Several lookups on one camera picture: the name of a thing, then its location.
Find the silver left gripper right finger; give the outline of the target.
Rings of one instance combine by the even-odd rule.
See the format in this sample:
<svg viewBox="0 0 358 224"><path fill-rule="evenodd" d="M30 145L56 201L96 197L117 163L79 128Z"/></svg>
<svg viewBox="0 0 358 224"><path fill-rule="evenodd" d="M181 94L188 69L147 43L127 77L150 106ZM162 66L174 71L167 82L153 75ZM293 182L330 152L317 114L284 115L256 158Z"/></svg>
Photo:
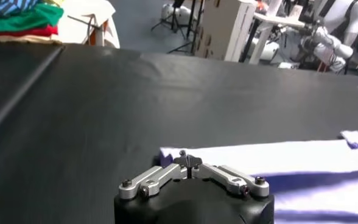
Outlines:
<svg viewBox="0 0 358 224"><path fill-rule="evenodd" d="M263 177L253 177L229 166L212 166L203 163L201 158L188 156L188 166L192 170L193 178L212 179L221 184L233 195L247 195L268 197L270 185Z"/></svg>

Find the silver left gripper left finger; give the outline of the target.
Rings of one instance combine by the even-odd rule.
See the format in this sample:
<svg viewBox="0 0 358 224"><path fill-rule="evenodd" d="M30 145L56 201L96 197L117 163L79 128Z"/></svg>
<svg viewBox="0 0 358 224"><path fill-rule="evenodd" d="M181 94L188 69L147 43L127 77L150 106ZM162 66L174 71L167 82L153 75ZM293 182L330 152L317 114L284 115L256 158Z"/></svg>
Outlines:
<svg viewBox="0 0 358 224"><path fill-rule="evenodd" d="M187 154L181 151L180 156L167 167L153 166L131 180L124 180L118 187L119 197L132 200L137 195L144 198L156 196L170 180L187 178L188 166Z"/></svg>

